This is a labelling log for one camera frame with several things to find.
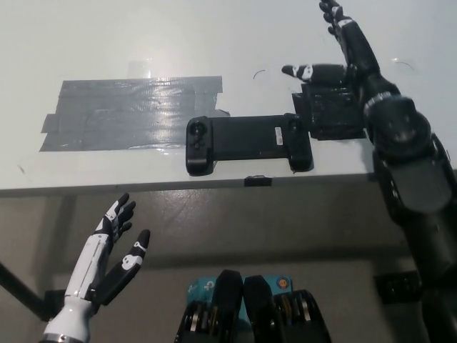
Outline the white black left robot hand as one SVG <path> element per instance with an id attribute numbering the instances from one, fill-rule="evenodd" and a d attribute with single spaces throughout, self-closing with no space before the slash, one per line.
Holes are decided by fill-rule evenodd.
<path id="1" fill-rule="evenodd" d="M 90 313 L 108 305 L 141 268 L 149 246 L 151 232 L 141 231 L 128 253 L 110 271 L 106 270 L 109 256 L 122 234 L 132 227 L 136 202 L 123 194 L 102 216 L 101 221 L 79 255 L 67 285 L 64 300 L 78 300 L 89 305 Z"/>

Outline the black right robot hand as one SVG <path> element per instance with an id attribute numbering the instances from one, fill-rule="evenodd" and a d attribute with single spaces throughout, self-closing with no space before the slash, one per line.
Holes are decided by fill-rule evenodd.
<path id="1" fill-rule="evenodd" d="M 321 1 L 319 8 L 329 24 L 328 32 L 338 42 L 346 63 L 285 65 L 283 74 L 305 84 L 347 86 L 361 106 L 371 99 L 399 95 L 397 86 L 381 75 L 376 56 L 358 23 L 343 12 L 336 1 Z"/>

